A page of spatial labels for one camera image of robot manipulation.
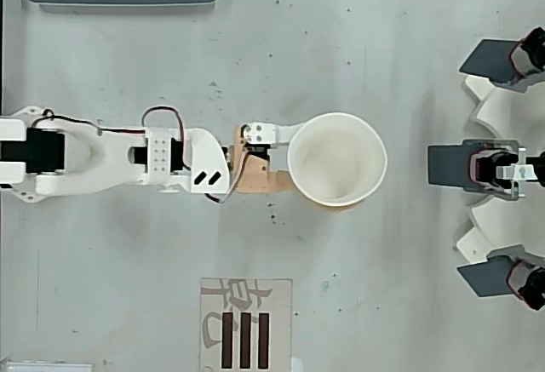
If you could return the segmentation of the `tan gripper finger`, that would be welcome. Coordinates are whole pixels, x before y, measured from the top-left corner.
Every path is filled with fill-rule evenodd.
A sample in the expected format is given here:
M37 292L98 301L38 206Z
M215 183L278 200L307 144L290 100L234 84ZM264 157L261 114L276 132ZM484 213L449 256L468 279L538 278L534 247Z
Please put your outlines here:
M287 170L271 171L268 174L267 186L269 193L290 192L294 193L297 197L302 198L305 202L310 203L316 209L321 209L327 212L340 213L349 209L358 207L363 201L352 203L346 206L326 206L321 203L317 203L312 199L306 197L295 185L291 178L290 172Z

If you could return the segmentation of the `tan gripper body with servo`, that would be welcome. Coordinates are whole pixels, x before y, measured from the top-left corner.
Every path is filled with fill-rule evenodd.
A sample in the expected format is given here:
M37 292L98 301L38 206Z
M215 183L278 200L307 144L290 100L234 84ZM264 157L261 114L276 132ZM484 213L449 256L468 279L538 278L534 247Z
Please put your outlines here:
M233 143L227 147L227 165L231 170L234 191L244 194L269 193L267 186L270 173L270 146L252 146L245 137L247 125L234 130Z

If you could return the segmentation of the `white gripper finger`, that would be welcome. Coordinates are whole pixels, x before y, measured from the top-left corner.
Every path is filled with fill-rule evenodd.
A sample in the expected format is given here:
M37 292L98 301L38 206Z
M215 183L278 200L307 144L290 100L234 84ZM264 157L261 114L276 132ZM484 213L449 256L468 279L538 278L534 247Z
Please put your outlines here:
M253 122L249 124L249 144L252 146L287 146L303 123L277 125L275 123Z

